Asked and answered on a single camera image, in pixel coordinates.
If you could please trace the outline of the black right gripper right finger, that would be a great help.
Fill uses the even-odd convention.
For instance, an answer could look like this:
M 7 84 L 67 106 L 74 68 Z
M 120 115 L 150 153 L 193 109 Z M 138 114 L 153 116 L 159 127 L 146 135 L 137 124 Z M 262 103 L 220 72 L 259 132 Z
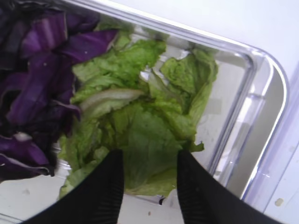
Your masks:
M 296 224 L 299 221 L 299 160 L 296 153 L 266 153 L 235 195 L 214 179 L 187 149 L 177 160 L 177 195 L 186 224 Z

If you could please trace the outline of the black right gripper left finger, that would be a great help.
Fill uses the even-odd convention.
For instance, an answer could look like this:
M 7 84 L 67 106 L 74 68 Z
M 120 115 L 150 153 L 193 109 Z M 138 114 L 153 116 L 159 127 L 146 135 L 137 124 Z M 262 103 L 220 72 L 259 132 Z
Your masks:
M 123 200 L 123 152 L 113 150 L 75 189 L 27 224 L 116 224 Z

